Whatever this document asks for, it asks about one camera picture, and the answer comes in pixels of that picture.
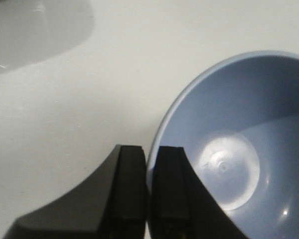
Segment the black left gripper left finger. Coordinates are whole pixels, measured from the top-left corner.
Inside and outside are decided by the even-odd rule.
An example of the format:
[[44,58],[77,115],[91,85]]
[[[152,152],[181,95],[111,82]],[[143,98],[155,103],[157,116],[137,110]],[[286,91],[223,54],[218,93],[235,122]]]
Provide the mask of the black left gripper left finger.
[[82,183],[17,218],[7,239],[142,239],[146,160],[140,146],[116,145]]

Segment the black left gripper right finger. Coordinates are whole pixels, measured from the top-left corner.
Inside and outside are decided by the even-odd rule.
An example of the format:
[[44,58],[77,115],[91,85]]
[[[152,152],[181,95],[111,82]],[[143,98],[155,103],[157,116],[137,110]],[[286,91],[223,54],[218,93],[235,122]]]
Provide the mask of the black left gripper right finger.
[[182,147],[161,146],[151,177],[153,239],[244,239],[201,183]]

